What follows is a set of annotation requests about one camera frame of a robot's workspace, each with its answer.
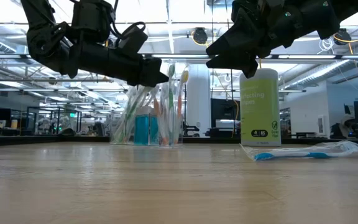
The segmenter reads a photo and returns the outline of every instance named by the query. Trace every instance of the ceiling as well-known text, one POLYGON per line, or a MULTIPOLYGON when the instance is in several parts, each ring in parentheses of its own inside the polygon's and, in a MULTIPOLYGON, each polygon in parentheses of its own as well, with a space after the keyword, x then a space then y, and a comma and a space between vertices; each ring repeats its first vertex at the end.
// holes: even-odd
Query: ceiling
MULTIPOLYGON (((54 14, 57 22, 67 21, 71 22, 73 15, 73 3, 69 0, 49 0, 56 13, 54 14)), ((205 54, 205 46, 197 45, 192 38, 188 38, 196 27, 204 27, 209 35, 208 42, 217 39, 220 35, 227 31, 227 27, 232 25, 230 21, 231 16, 231 1, 228 1, 228 7, 224 1, 216 0, 215 7, 211 10, 212 0, 121 0, 118 4, 116 23, 120 31, 125 30, 131 23, 137 21, 144 21, 147 24, 145 32, 149 36, 148 41, 141 48, 140 53, 143 54, 205 54)), ((342 28, 346 28, 353 39, 358 39, 358 13, 341 23, 342 28)), ((0 44, 14 50, 16 53, 26 54, 26 32, 28 29, 28 22, 22 9, 20 0, 0 0, 0 44)), ((354 53, 358 54, 358 42, 353 45, 354 53)), ((330 55, 330 54, 349 54, 349 47, 337 46, 332 44, 331 40, 322 42, 318 38, 316 32, 312 32, 296 41, 289 48, 278 47, 272 50, 272 54, 311 54, 311 55, 330 55)), ((167 72, 169 63, 174 60, 165 60, 161 71, 167 72)), ((179 78, 182 71, 189 63, 205 63, 205 61, 187 61, 177 60, 176 76, 179 78)), ((305 72, 319 65, 324 65, 325 61, 310 61, 299 62, 297 60, 281 60, 269 61, 263 60, 262 67, 272 68, 277 70, 280 80, 289 82, 299 75, 291 71, 305 72)), ((216 70, 216 74, 224 88, 231 87, 233 81, 233 88, 238 88, 238 77, 241 75, 240 71, 234 70, 233 78, 231 80, 227 77, 230 70, 216 70)), ((67 79, 62 77, 57 72, 49 68, 42 67, 35 61, 26 60, 8 60, 0 59, 0 78, 8 78, 12 80, 22 79, 67 79)), ((217 88, 221 84, 219 80, 214 79, 211 87, 217 88)), ((113 78, 102 75, 90 74, 86 71, 79 71, 76 77, 77 83, 74 82, 58 82, 56 85, 51 85, 47 82, 32 82, 23 83, 29 88, 44 88, 44 89, 62 89, 62 88, 83 88, 83 89, 109 89, 109 90, 123 90, 128 89, 128 86, 113 78)), ((0 88, 7 88, 7 86, 0 84, 0 88)), ((125 93, 112 92, 92 92, 85 96, 80 96, 76 92, 47 92, 39 93, 44 98, 45 96, 54 96, 66 98, 68 100, 85 101, 90 98, 91 102, 125 102, 125 93)), ((224 93, 217 93, 217 95, 224 96, 224 93)))

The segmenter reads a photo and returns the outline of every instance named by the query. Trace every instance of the cylindrical container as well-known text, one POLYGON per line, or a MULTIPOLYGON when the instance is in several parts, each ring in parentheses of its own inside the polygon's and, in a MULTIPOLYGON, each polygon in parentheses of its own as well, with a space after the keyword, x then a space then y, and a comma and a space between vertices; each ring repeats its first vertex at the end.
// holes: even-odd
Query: cylindrical container
POLYGON ((261 68, 252 78, 240 77, 241 144, 281 146, 278 73, 261 68))

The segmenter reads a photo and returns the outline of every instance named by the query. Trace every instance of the transparent plastic bag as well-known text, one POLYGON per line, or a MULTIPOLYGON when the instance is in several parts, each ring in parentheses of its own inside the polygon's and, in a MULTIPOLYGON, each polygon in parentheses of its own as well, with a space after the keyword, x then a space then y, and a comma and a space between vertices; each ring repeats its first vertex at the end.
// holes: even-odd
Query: transparent plastic bag
POLYGON ((325 142, 310 147, 262 148, 241 146, 253 161, 283 158, 329 159, 358 156, 358 144, 351 141, 325 142))
POLYGON ((113 144, 126 144, 131 135, 133 135, 133 129, 135 126, 135 113, 142 107, 146 101, 146 97, 150 92, 158 91, 158 88, 151 87, 132 87, 127 92, 128 103, 126 108, 118 121, 118 125, 112 128, 111 142, 113 144))

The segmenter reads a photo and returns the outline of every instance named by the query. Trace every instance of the desk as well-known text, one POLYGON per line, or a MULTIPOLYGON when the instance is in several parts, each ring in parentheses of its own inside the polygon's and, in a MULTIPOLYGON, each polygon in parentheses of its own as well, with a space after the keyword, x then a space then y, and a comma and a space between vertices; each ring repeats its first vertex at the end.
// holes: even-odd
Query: desk
POLYGON ((181 149, 0 146, 0 223, 358 223, 358 157, 252 162, 181 149))

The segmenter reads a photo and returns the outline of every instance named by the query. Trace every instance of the plastic wrapper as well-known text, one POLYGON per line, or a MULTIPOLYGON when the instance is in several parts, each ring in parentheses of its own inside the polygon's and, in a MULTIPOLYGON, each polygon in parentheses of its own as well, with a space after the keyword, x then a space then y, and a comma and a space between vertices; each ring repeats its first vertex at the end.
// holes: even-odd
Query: plastic wrapper
POLYGON ((181 106, 178 81, 155 88, 132 87, 118 122, 111 124, 111 144, 141 146, 181 145, 181 106))
POLYGON ((241 147, 253 161, 284 158, 329 159, 335 157, 358 156, 358 144, 351 141, 325 142, 310 147, 241 147))

